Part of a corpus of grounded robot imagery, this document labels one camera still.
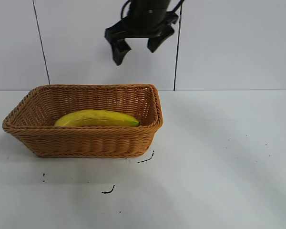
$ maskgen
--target banana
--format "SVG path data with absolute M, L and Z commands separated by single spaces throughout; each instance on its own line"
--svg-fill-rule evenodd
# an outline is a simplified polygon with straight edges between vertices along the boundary
M 129 114 L 105 111 L 82 110 L 66 114 L 55 126 L 139 126 L 140 122 Z

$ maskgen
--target black debris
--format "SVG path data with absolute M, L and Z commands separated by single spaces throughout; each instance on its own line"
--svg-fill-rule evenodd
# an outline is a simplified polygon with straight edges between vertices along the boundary
M 152 156 L 151 156 L 149 159 L 146 159 L 146 160 L 144 160 L 144 161 L 138 161 L 138 163 L 141 163 L 141 162 L 145 162 L 145 161 L 149 161 L 149 160 L 151 160 L 151 159 L 152 159 L 152 157 L 153 157 L 153 154 L 152 154 Z
M 113 185 L 113 187 L 112 187 L 111 191 L 109 191 L 109 192 L 102 192 L 102 193 L 103 193 L 103 194 L 109 194 L 109 193 L 112 193 L 112 191 L 114 190 L 114 187 L 115 187 L 115 185 Z

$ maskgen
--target white table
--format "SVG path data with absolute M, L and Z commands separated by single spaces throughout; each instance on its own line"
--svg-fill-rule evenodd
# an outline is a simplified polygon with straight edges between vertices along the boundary
M 161 92 L 126 160 L 36 157 L 1 129 L 26 93 L 0 92 L 0 229 L 286 229 L 286 91 Z

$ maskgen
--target wicker basket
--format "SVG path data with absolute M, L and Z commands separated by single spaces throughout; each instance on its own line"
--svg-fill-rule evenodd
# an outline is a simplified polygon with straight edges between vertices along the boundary
M 58 127 L 65 114 L 101 109 L 130 114 L 139 127 Z M 162 126 L 152 85 L 47 85 L 38 87 L 3 121 L 3 129 L 41 157 L 135 157 L 146 152 Z

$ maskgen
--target black cable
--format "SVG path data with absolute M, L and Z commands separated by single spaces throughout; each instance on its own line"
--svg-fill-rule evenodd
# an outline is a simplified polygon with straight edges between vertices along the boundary
M 179 9 L 179 7 L 181 7 L 183 2 L 184 0 L 180 0 L 178 4 L 175 6 L 175 8 L 171 11 L 171 13 L 176 13 L 176 11 Z
M 123 7 L 122 7 L 122 9 L 121 9 L 121 20 L 124 18 L 124 9 L 126 8 L 126 6 L 128 5 L 128 3 L 130 3 L 132 0 L 127 0 L 125 3 L 124 3 L 124 5 L 123 5 Z
M 43 48 L 42 38 L 41 38 L 41 33 L 40 33 L 40 27 L 39 27 L 37 13 L 36 13 L 35 1 L 32 0 L 32 2 L 33 2 L 33 8 L 34 8 L 34 14 L 35 14 L 35 19 L 36 19 L 36 25 L 37 25 L 37 30 L 38 30 L 39 40 L 40 40 L 40 45 L 41 45 L 41 52 L 42 52 L 42 55 L 43 55 L 44 66 L 46 68 L 46 74 L 47 74 L 47 77 L 48 77 L 48 82 L 49 82 L 49 84 L 51 84 L 50 83 L 48 66 L 47 66 L 47 61 L 46 61 L 46 55 L 44 54 L 44 48 Z
M 181 21 L 182 21 L 182 5 L 180 6 L 180 18 L 179 18 L 177 52 L 176 52 L 176 64 L 175 64 L 175 78 L 174 78 L 174 91 L 176 91 L 176 78 L 177 78 L 177 70 L 178 70 L 178 57 L 179 57 L 179 46 L 180 46 Z

